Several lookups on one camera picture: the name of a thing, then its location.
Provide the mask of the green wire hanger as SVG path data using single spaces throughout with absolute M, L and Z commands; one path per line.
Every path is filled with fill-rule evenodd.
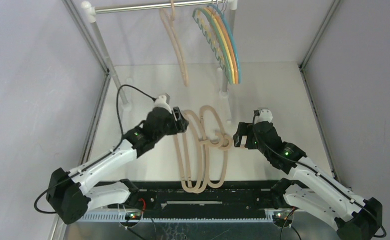
M 197 7 L 193 10 L 192 18 L 205 36 L 227 81 L 233 84 L 235 75 L 231 54 L 215 12 L 209 7 Z

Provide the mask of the blue wire hanger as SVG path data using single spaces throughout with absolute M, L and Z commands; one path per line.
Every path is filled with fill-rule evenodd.
M 234 75 L 235 75 L 235 80 L 233 85 L 237 85 L 241 83 L 241 70 L 240 70 L 240 63 L 239 63 L 239 56 L 238 56 L 238 51 L 236 47 L 236 43 L 233 37 L 232 30 L 230 28 L 230 24 L 227 22 L 224 16 L 224 10 L 220 10 L 217 6 L 213 4 L 208 4 L 206 7 L 211 8 L 216 14 L 216 18 L 220 23 L 220 26 L 223 29 L 223 33 L 225 36 L 225 39 L 227 41 L 228 48 L 230 50 L 231 54 L 231 60 L 233 63 L 234 67 Z

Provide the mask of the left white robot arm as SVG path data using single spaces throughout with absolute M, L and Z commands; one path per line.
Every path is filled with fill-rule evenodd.
M 99 207 L 122 204 L 134 208 L 139 195 L 130 190 L 129 180 L 103 186 L 98 183 L 107 174 L 153 149 L 164 136 L 184 133 L 188 124 L 178 107 L 172 110 L 154 107 L 146 119 L 124 133 L 120 143 L 105 156 L 73 170 L 64 171 L 61 167 L 55 170 L 46 192 L 47 202 L 67 225 Z

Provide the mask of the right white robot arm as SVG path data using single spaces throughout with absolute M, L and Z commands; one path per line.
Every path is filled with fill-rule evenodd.
M 369 240 L 378 237 L 382 226 L 382 204 L 375 198 L 356 195 L 324 173 L 302 149 L 282 141 L 273 123 L 238 124 L 234 146 L 258 150 L 287 177 L 270 190 L 274 208 L 287 205 L 304 210 L 331 226 L 342 240 Z

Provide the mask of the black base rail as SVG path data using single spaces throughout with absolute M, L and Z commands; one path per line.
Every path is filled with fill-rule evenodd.
M 88 222 L 153 219 L 158 222 L 271 222 L 291 207 L 277 191 L 278 181 L 227 181 L 219 188 L 189 193 L 178 181 L 137 181 L 129 203 L 110 204 L 87 212 Z

